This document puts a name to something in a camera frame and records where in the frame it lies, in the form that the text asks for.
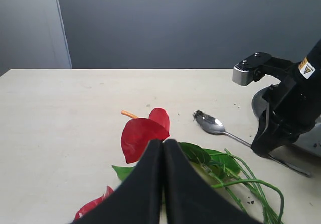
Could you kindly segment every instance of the warning label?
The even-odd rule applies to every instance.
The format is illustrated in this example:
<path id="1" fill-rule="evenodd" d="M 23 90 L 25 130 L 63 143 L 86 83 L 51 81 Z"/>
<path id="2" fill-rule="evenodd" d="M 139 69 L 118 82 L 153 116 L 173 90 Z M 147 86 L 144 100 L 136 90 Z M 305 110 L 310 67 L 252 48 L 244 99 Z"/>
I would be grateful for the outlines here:
<path id="1" fill-rule="evenodd" d="M 315 72 L 315 68 L 307 61 L 307 58 L 300 63 L 299 70 L 306 79 L 309 79 Z"/>

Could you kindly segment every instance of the red petal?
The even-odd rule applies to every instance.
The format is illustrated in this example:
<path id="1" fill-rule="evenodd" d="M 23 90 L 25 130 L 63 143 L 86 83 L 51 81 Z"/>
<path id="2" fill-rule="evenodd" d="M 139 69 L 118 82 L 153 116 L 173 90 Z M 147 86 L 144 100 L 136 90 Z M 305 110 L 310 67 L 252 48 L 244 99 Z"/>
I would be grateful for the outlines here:
<path id="1" fill-rule="evenodd" d="M 81 218 L 83 215 L 86 213 L 90 212 L 92 209 L 94 209 L 96 206 L 98 206 L 100 203 L 102 203 L 107 197 L 109 197 L 114 190 L 110 187 L 107 186 L 106 192 L 103 194 L 103 196 L 85 204 L 75 215 L 75 220 Z"/>
<path id="2" fill-rule="evenodd" d="M 153 120 L 137 118 L 128 121 L 121 136 L 121 147 L 126 162 L 138 161 L 150 140 L 164 140 L 168 136 L 168 131 Z"/>
<path id="3" fill-rule="evenodd" d="M 154 108 L 150 114 L 149 119 L 156 121 L 162 125 L 167 131 L 170 130 L 170 118 L 167 112 L 162 108 Z"/>

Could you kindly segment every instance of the table surface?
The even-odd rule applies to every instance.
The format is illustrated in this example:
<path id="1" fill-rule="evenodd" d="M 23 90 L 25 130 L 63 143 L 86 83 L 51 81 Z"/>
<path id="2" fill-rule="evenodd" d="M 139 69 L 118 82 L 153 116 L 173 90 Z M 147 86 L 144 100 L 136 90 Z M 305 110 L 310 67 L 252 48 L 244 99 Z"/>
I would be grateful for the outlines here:
<path id="1" fill-rule="evenodd" d="M 267 76 L 241 87 L 231 78 L 231 69 L 9 71 L 0 77 L 0 223 L 71 222 L 106 185 L 120 184 L 111 165 L 127 166 L 120 137 L 129 118 L 121 110 L 147 117 L 155 107 L 168 112 L 172 138 L 227 148 L 257 178 L 277 186 L 285 197 L 285 223 L 319 223 L 321 159 L 294 149 L 277 153 L 314 174 L 306 178 L 229 137 L 206 134 L 193 121 L 192 113 L 202 110 L 252 141 L 252 97 L 276 80 Z M 262 220 L 260 205 L 246 203 L 250 193 L 242 186 L 235 190 Z M 265 190 L 278 212 L 278 195 Z"/>

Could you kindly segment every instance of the gray wall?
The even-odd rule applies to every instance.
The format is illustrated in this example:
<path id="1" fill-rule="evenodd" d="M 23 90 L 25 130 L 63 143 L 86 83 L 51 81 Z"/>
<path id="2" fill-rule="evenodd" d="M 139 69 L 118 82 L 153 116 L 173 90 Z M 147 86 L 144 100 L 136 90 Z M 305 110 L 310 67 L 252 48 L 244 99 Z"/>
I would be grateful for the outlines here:
<path id="1" fill-rule="evenodd" d="M 59 0 L 74 68 L 230 68 L 254 51 L 301 60 L 321 0 Z"/>
<path id="2" fill-rule="evenodd" d="M 0 75 L 12 68 L 71 68 L 56 0 L 0 0 Z"/>

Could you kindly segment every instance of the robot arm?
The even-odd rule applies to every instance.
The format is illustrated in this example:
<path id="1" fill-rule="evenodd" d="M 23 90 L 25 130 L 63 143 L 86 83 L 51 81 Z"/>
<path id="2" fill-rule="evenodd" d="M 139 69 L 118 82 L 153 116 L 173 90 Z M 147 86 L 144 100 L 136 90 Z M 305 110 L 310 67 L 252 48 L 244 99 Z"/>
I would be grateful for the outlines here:
<path id="1" fill-rule="evenodd" d="M 262 157 L 294 143 L 321 115 L 321 40 L 299 63 L 255 53 L 234 66 L 233 81 L 247 86 L 265 74 L 279 79 L 280 84 L 271 85 L 263 95 L 267 108 L 251 146 Z"/>

